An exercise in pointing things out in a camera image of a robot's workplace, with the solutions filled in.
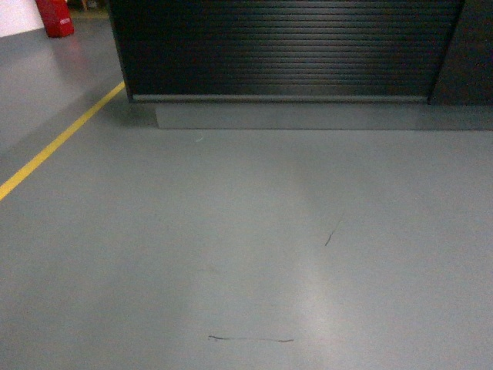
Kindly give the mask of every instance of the black scratch on floor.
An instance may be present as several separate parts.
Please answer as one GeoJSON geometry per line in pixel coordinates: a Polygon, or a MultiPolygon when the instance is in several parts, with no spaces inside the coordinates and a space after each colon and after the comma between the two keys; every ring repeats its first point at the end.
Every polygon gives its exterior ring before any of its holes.
{"type": "Polygon", "coordinates": [[[330,239],[332,239],[332,235],[334,235],[334,233],[337,231],[337,228],[339,227],[340,223],[342,222],[342,219],[344,218],[344,215],[345,215],[345,214],[346,214],[346,213],[344,212],[344,213],[342,214],[342,216],[340,216],[340,219],[339,219],[339,221],[337,222],[336,227],[335,227],[335,228],[332,230],[332,232],[330,233],[329,238],[327,239],[327,242],[326,242],[325,246],[329,245],[329,243],[330,243],[330,239]]]}
{"type": "Polygon", "coordinates": [[[271,338],[227,338],[227,337],[216,337],[215,335],[209,335],[209,339],[214,341],[275,341],[277,343],[289,343],[294,341],[294,339],[271,339],[271,338]]]}

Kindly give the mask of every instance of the black roller shutter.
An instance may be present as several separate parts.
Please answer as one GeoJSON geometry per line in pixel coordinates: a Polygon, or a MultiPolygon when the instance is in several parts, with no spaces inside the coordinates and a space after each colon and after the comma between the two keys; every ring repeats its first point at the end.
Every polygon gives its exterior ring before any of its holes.
{"type": "Polygon", "coordinates": [[[461,2],[111,1],[131,95],[429,95],[461,2]]]}

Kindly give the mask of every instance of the yellow painted line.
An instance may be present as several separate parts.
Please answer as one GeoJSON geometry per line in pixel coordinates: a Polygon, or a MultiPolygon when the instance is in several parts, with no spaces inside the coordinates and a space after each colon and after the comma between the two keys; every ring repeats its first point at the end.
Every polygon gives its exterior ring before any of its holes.
{"type": "Polygon", "coordinates": [[[121,82],[118,86],[108,92],[104,98],[99,100],[90,110],[82,114],[72,125],[69,126],[63,133],[61,133],[56,139],[54,139],[45,149],[39,152],[32,160],[27,162],[19,171],[15,173],[10,179],[5,181],[0,186],[0,201],[7,197],[22,181],[26,179],[36,168],[41,166],[59,147],[67,141],[70,136],[77,132],[84,123],[89,121],[107,102],[115,97],[125,87],[125,83],[121,82]]]}

